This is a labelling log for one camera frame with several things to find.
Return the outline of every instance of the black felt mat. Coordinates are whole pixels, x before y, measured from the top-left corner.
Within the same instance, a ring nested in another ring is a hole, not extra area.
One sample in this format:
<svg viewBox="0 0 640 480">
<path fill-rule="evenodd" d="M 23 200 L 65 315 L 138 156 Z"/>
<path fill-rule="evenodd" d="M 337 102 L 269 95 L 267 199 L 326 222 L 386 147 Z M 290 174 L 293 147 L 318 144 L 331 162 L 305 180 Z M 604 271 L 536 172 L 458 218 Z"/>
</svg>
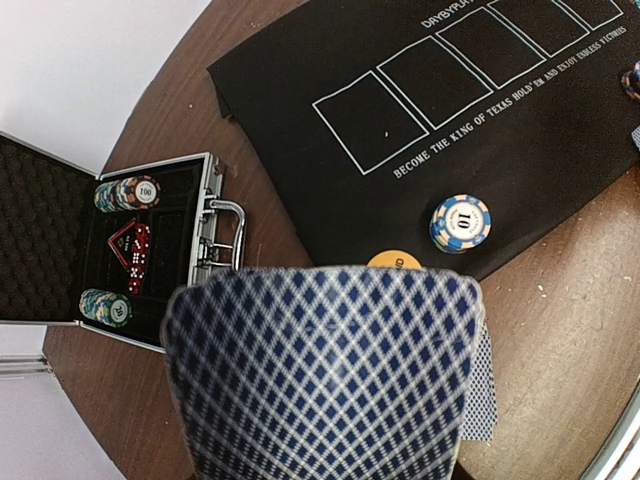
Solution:
<svg viewBox="0 0 640 480">
<path fill-rule="evenodd" d="M 483 278 L 636 163 L 637 7 L 489 3 L 312 0 L 210 67 L 316 264 L 400 249 Z M 459 193 L 494 228 L 450 256 L 428 223 Z"/>
</svg>

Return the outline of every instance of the wooden table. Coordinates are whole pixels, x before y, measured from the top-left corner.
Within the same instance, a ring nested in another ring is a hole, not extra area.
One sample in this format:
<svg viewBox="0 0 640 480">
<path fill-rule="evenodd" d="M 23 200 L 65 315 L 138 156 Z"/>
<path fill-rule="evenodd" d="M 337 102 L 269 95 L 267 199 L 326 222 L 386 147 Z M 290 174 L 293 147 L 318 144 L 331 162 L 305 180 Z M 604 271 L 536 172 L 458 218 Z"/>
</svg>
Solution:
<svg viewBox="0 0 640 480">
<path fill-rule="evenodd" d="M 205 68 L 302 0 L 216 0 L 145 92 L 109 169 L 211 151 L 225 196 L 249 215 L 246 264 L 309 266 L 239 126 L 220 116 Z M 464 444 L 476 479 L 576 479 L 624 410 L 640 373 L 640 175 L 483 282 L 500 421 L 491 445 Z M 163 358 L 80 329 L 45 343 L 65 391 L 124 475 L 192 473 Z"/>
</svg>

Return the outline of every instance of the blue checkered card back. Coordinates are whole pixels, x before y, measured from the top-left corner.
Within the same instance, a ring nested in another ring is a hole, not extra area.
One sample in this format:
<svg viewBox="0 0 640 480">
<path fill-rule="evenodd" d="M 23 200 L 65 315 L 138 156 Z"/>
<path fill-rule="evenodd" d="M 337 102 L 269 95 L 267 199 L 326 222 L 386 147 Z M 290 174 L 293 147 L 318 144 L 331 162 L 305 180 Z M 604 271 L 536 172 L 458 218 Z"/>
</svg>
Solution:
<svg viewBox="0 0 640 480">
<path fill-rule="evenodd" d="M 247 269 L 178 293 L 164 343 L 197 474 L 449 478 L 483 321 L 448 271 Z"/>
</svg>

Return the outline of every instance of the poker chip stack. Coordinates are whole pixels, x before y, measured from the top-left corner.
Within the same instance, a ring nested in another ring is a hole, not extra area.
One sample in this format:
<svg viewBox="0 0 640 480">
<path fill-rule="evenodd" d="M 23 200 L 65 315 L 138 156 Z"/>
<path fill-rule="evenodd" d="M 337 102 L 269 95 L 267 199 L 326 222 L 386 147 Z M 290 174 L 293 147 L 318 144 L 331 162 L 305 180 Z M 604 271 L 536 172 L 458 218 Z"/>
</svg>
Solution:
<svg viewBox="0 0 640 480">
<path fill-rule="evenodd" d="M 440 251 L 465 253 L 487 239 L 491 214 L 481 200 L 471 195 L 456 195 L 436 209 L 429 230 L 431 240 Z"/>
<path fill-rule="evenodd" d="M 104 213 L 147 210 L 160 203 L 160 184 L 146 175 L 103 183 L 96 188 L 94 203 Z"/>
<path fill-rule="evenodd" d="M 127 297 L 97 289 L 82 293 L 80 311 L 89 320 L 115 328 L 124 327 L 132 314 Z"/>
<path fill-rule="evenodd" d="M 622 76 L 622 86 L 629 98 L 640 101 L 640 62 Z"/>
<path fill-rule="evenodd" d="M 95 203 L 98 210 L 104 213 L 114 213 L 119 210 L 116 203 L 116 190 L 115 186 L 118 184 L 118 180 L 115 182 L 103 183 L 96 188 L 93 195 L 93 203 Z"/>
</svg>

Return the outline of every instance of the poker chip case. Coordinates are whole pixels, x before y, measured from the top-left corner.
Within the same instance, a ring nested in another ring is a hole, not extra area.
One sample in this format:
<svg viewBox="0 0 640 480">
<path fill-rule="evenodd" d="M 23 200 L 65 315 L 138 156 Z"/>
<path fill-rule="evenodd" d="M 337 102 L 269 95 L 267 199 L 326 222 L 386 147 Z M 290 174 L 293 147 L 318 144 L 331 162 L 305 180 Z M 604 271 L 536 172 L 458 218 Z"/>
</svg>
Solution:
<svg viewBox="0 0 640 480">
<path fill-rule="evenodd" d="M 96 208 L 99 185 L 131 176 L 158 182 L 157 206 Z M 221 198 L 223 177 L 224 164 L 209 153 L 96 177 L 0 133 L 0 323 L 79 326 L 162 352 L 160 324 L 176 288 L 201 283 L 217 268 L 240 268 L 246 219 Z M 235 216 L 237 225 L 226 243 L 223 216 Z M 133 222 L 150 232 L 138 295 L 128 291 L 129 272 L 109 245 Z M 130 321 L 112 328 L 84 317 L 79 300 L 89 289 L 127 296 Z"/>
</svg>

